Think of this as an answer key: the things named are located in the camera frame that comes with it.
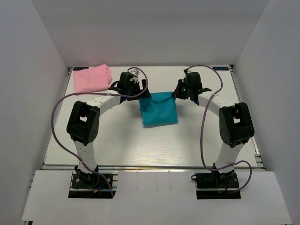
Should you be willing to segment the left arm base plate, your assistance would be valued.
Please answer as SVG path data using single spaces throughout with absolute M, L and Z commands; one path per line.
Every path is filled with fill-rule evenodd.
M 113 199 L 117 190 L 117 174 L 85 174 L 75 167 L 68 192 L 69 199 Z

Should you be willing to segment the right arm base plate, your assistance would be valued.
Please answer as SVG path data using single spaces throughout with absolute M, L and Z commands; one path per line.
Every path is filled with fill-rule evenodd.
M 195 173 L 191 176 L 195 182 L 197 200 L 240 199 L 240 185 L 236 172 L 222 177 L 217 171 Z

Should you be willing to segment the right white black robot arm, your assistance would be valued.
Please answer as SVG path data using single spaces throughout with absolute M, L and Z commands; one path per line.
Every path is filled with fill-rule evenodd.
M 204 107 L 200 131 L 200 155 L 202 164 L 206 167 L 203 155 L 204 124 L 208 111 L 219 118 L 219 134 L 222 146 L 219 156 L 212 168 L 212 183 L 217 187 L 224 186 L 228 181 L 228 174 L 233 173 L 237 156 L 243 146 L 254 136 L 254 126 L 244 102 L 234 103 L 219 97 L 218 91 L 213 92 L 204 88 L 198 72 L 184 70 L 185 77 L 178 80 L 172 96 L 178 99 L 189 99 L 198 106 Z

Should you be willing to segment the teal t shirt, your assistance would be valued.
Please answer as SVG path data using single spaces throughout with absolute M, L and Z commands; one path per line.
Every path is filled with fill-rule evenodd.
M 150 98 L 140 99 L 139 106 L 146 127 L 178 123 L 176 100 L 170 91 L 152 93 Z

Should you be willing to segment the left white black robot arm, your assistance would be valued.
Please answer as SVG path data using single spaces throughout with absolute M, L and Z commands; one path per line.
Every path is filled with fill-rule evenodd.
M 88 187 L 94 187 L 99 182 L 99 175 L 95 173 L 98 165 L 93 142 L 98 135 L 100 116 L 124 101 L 151 97 L 148 78 L 138 81 L 137 75 L 131 71 L 122 72 L 118 81 L 98 95 L 87 102 L 75 102 L 67 124 L 67 133 L 74 142 L 79 157 L 77 171 L 85 173 L 83 182 Z

